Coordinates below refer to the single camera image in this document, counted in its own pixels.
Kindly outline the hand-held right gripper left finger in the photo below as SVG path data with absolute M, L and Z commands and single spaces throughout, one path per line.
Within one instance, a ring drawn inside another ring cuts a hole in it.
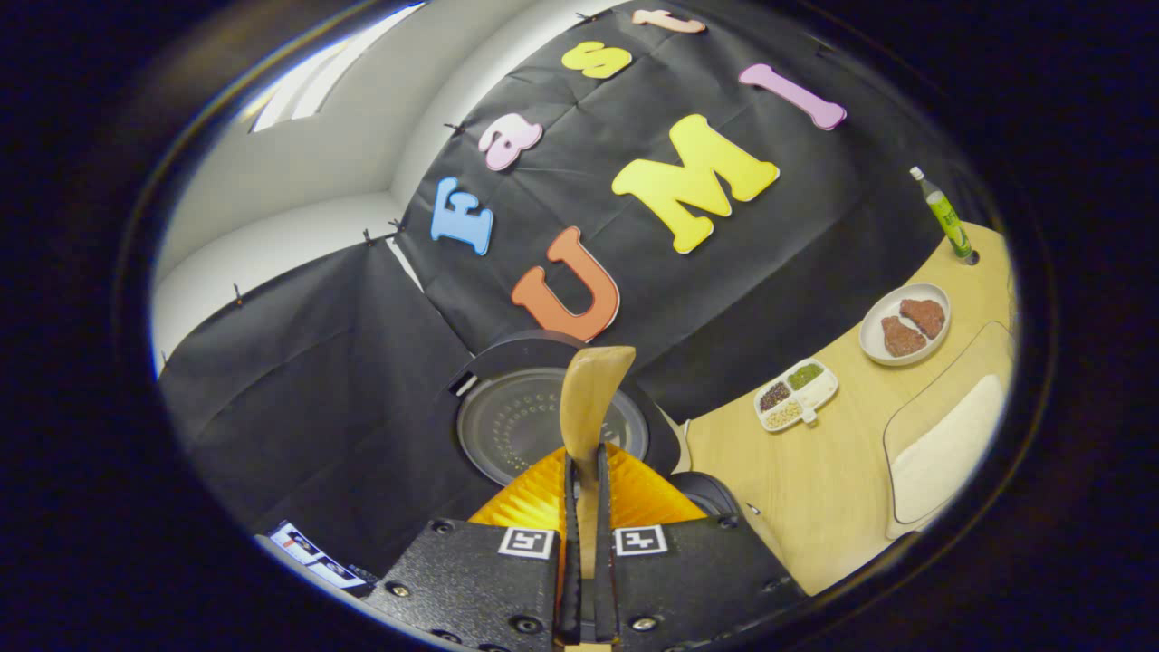
M 577 544 L 557 449 L 467 520 L 423 527 L 369 595 L 385 618 L 480 652 L 556 652 L 580 623 Z

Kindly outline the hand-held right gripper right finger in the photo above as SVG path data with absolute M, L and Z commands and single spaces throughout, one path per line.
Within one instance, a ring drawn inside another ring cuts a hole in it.
M 662 477 L 612 445 L 598 478 L 595 631 L 620 652 L 695 652 L 806 602 L 721 479 Z

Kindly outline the black rice cooker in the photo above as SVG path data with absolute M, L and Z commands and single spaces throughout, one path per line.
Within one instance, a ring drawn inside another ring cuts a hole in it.
M 525 331 L 472 360 L 435 409 L 468 461 L 500 485 L 471 523 L 564 535 L 568 461 L 560 425 L 568 364 L 584 343 L 557 331 Z M 608 403 L 599 433 L 608 469 L 576 512 L 580 540 L 604 532 L 620 554 L 662 548 L 658 529 L 710 517 L 722 529 L 748 523 L 746 508 L 709 475 L 680 469 L 684 441 L 633 379 Z

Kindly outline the wooden spoon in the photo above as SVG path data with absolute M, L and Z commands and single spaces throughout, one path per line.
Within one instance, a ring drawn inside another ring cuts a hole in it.
M 596 567 L 598 449 L 603 418 L 627 375 L 637 351 L 630 346 L 584 347 L 574 356 L 561 388 L 560 425 L 568 457 L 580 479 L 576 499 L 580 533 L 580 577 L 592 580 Z

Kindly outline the computer monitor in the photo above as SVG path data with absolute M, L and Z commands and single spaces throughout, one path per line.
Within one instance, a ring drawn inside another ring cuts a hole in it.
M 276 528 L 267 532 L 264 539 L 290 561 L 291 567 L 305 572 L 325 586 L 345 591 L 356 598 L 365 598 L 371 593 L 373 583 L 325 554 L 297 525 L 282 520 Z

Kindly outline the white divided grain dish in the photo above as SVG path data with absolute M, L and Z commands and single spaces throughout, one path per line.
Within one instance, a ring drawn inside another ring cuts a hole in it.
M 775 433 L 804 422 L 837 395 L 838 379 L 821 360 L 806 358 L 757 389 L 752 405 L 761 428 Z

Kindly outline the black backdrop cloth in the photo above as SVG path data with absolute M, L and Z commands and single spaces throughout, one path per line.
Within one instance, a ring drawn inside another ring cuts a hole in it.
M 911 164 L 1001 218 L 952 135 L 882 75 L 744 0 L 427 3 L 319 113 L 245 107 L 363 28 L 278 54 L 177 173 L 158 259 L 158 387 L 240 523 L 282 520 L 382 570 L 415 523 L 490 486 L 431 409 L 535 325 L 508 293 L 575 225 L 619 284 L 602 342 L 672 420 L 851 327 L 941 240 Z

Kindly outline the white round plate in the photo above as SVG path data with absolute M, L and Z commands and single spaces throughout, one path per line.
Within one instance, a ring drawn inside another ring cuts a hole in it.
M 898 315 L 902 323 L 911 327 L 911 329 L 918 330 L 914 327 L 913 321 L 902 317 L 899 313 L 902 300 L 935 300 L 943 306 L 945 310 L 945 327 L 941 331 L 940 337 L 936 340 L 928 340 L 927 345 L 923 350 L 914 352 L 912 356 L 905 356 L 905 358 L 891 358 L 887 354 L 885 345 L 883 345 L 883 332 L 881 327 L 882 318 L 889 317 L 889 315 Z M 938 350 L 943 343 L 945 335 L 952 329 L 952 301 L 949 296 L 940 286 L 932 285 L 930 283 L 912 283 L 902 288 L 894 290 L 887 293 L 885 296 L 881 298 L 876 305 L 866 314 L 866 317 L 861 322 L 860 331 L 858 332 L 858 342 L 863 352 L 869 356 L 870 359 L 876 360 L 876 362 L 883 364 L 883 366 L 910 366 L 912 362 L 918 362 L 932 356 L 932 352 Z

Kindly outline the brown meat piece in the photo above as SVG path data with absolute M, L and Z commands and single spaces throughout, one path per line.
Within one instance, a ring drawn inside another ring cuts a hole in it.
M 902 300 L 899 313 L 902 317 L 913 321 L 928 340 L 936 340 L 943 334 L 945 310 L 935 300 Z
M 889 315 L 880 322 L 883 332 L 883 346 L 891 358 L 905 358 L 923 350 L 927 339 L 919 330 L 911 329 L 901 322 L 898 315 Z

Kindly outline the green tea bottle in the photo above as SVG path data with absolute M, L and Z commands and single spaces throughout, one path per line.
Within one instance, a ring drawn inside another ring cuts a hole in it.
M 974 265 L 981 261 L 978 252 L 974 251 L 972 241 L 965 234 L 964 227 L 962 225 L 961 218 L 957 215 L 955 207 L 953 207 L 952 202 L 940 186 L 936 186 L 923 169 L 914 166 L 909 169 L 911 177 L 918 183 L 920 190 L 923 190 L 924 202 L 930 207 L 932 214 L 936 218 L 941 230 L 943 230 L 945 239 L 952 244 L 953 256 L 960 261 L 961 264 Z

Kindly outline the large ceiling light panel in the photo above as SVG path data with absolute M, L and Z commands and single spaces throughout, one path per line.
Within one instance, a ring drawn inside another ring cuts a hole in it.
M 309 54 L 305 61 L 297 63 L 245 107 L 241 116 L 252 120 L 249 131 L 257 133 L 272 129 L 274 125 L 307 119 L 319 113 L 353 63 L 358 63 L 369 47 L 381 41 L 394 25 L 402 24 L 423 7 L 427 3 L 406 5 L 359 32 L 334 41 L 318 53 Z

